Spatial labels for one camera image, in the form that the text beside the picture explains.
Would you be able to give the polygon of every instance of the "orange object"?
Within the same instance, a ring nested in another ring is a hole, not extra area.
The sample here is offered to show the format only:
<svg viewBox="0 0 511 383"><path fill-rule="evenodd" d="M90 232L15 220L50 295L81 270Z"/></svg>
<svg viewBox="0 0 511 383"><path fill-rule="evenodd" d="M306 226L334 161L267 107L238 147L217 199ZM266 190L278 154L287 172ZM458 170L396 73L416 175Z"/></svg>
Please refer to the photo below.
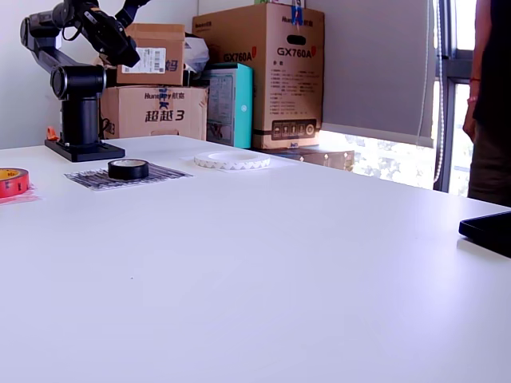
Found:
<svg viewBox="0 0 511 383"><path fill-rule="evenodd" d="M0 198L14 197L29 190L29 173L23 169L0 169Z"/></svg>
<svg viewBox="0 0 511 383"><path fill-rule="evenodd" d="M53 126L49 126L46 130L46 139L50 141L58 141L58 136Z"/></svg>

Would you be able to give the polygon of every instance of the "window frame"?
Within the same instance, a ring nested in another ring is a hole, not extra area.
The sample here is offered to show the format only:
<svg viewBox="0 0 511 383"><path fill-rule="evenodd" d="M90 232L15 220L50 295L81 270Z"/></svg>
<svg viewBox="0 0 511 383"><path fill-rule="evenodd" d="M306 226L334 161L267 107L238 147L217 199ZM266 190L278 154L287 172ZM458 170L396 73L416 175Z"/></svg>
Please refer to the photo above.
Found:
<svg viewBox="0 0 511 383"><path fill-rule="evenodd" d="M469 84L472 74L472 50L462 50L457 48L456 42L456 2L455 0L440 1L440 24L442 51L437 51L437 80L439 79L439 61L442 60L443 67L443 93L444 110L440 111L444 115L444 158L442 169L440 169L440 178L434 184L434 190L449 193L451 165L453 161L454 149L454 113L456 102L456 85ZM442 139L442 130L438 129L437 142ZM441 155L440 145L437 145L436 168L440 163Z"/></svg>

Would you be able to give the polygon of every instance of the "person's arm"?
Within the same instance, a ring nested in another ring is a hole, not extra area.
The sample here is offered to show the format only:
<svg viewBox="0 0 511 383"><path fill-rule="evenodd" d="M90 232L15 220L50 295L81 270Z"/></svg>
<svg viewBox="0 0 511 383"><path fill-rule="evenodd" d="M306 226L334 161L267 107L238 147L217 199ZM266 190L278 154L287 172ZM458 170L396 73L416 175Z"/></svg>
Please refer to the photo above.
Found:
<svg viewBox="0 0 511 383"><path fill-rule="evenodd" d="M491 32L491 0L477 0L476 46L473 50L472 83L477 83L481 80L482 56L485 52L486 46L488 45ZM479 87L477 86L475 88L477 88L477 92L474 96L477 96L479 94Z"/></svg>
<svg viewBox="0 0 511 383"><path fill-rule="evenodd" d="M470 79L469 110L463 130L474 142L476 138L476 121L473 112L479 97L481 84L482 58L492 32L491 0L477 0L476 5L476 45L473 50L472 77Z"/></svg>

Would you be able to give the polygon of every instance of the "teal box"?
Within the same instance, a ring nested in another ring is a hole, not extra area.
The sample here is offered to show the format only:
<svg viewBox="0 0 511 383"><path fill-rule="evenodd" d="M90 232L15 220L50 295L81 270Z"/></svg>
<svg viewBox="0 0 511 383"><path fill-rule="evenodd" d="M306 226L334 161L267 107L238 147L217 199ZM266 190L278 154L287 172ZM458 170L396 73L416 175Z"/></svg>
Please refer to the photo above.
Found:
<svg viewBox="0 0 511 383"><path fill-rule="evenodd" d="M200 79L209 87L208 141L249 149L252 146L252 68L237 63L214 64Z"/></svg>

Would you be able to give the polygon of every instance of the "cardboard box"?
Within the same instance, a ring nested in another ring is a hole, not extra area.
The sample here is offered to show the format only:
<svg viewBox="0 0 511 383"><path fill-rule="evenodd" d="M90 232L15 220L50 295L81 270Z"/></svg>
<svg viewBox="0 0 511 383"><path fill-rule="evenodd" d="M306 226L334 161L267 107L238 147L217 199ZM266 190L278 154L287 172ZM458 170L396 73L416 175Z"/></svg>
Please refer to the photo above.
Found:
<svg viewBox="0 0 511 383"><path fill-rule="evenodd" d="M206 140L208 90L123 86L105 90L105 138L179 135Z"/></svg>
<svg viewBox="0 0 511 383"><path fill-rule="evenodd" d="M254 69L255 148L318 143L323 119L324 14L303 10L292 24L291 7L259 4L193 19L212 62Z"/></svg>
<svg viewBox="0 0 511 383"><path fill-rule="evenodd" d="M200 84L209 87L208 141L235 148L252 147L253 71L224 63L203 71Z"/></svg>
<svg viewBox="0 0 511 383"><path fill-rule="evenodd" d="M119 65L120 85L183 85L184 26L132 24L126 33L137 43L140 62L133 68Z"/></svg>

